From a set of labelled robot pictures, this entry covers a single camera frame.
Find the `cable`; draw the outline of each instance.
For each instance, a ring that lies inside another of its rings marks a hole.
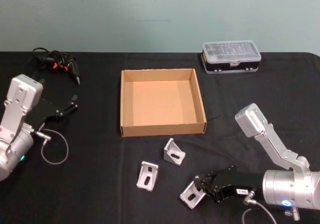
[[[267,208],[265,208],[261,203],[259,203],[259,202],[256,202],[256,205],[258,205],[258,206],[260,206],[269,216],[270,216],[270,218],[271,218],[271,220],[273,221],[273,224],[277,224],[276,223],[276,219],[273,217],[273,215],[271,214],[271,212],[270,211],[268,211],[268,209]],[[245,214],[247,213],[247,212],[249,212],[250,210],[252,210],[251,208],[249,208],[249,209],[247,209],[247,210],[245,210],[244,212],[243,212],[243,214],[242,214],[242,224],[245,224]]]
[[[65,139],[65,137],[64,137],[63,135],[61,135],[59,132],[57,132],[57,131],[55,131],[55,130],[51,130],[51,129],[42,129],[42,130],[44,130],[44,131],[50,131],[50,132],[53,132],[53,133],[58,134],[59,136],[61,136],[62,139],[64,140],[64,142],[65,142],[65,144],[66,144],[65,146],[66,146],[66,148],[67,148],[67,149],[66,149],[67,152],[66,152],[66,154],[65,154],[65,158],[64,158],[62,161],[60,161],[60,162],[51,162],[51,161],[49,161],[48,159],[45,158],[45,155],[44,155],[44,152],[43,152],[44,146],[45,146],[45,144],[44,144],[44,145],[42,145],[42,147],[41,147],[41,156],[42,156],[42,158],[45,160],[45,162],[47,162],[48,164],[51,164],[51,165],[60,165],[60,164],[64,163],[64,162],[66,161],[66,159],[68,158],[68,155],[69,155],[69,145],[68,145],[67,140]]]

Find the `plastic storage case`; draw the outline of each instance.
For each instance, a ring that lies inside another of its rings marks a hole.
[[[202,62],[207,74],[255,72],[261,55],[251,40],[204,43]]]

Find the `teal wall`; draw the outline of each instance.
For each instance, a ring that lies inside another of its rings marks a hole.
[[[0,0],[0,51],[200,52],[253,40],[320,55],[320,0]]]

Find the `clear plastic lid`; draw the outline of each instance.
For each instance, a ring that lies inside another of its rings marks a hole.
[[[251,40],[204,43],[203,51],[208,63],[230,63],[260,61],[261,55]]]

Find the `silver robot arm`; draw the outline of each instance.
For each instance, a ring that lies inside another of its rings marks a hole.
[[[42,84],[25,75],[11,80],[0,124],[0,180],[9,176],[33,145],[31,133],[50,140],[49,136],[34,131],[24,121],[29,111],[38,103],[42,90]]]
[[[267,170],[263,178],[263,196],[268,204],[291,206],[287,212],[299,220],[297,207],[320,209],[320,172],[311,172],[308,160],[288,150],[256,104],[250,104],[235,115],[247,137],[255,137],[271,160],[293,171]]]

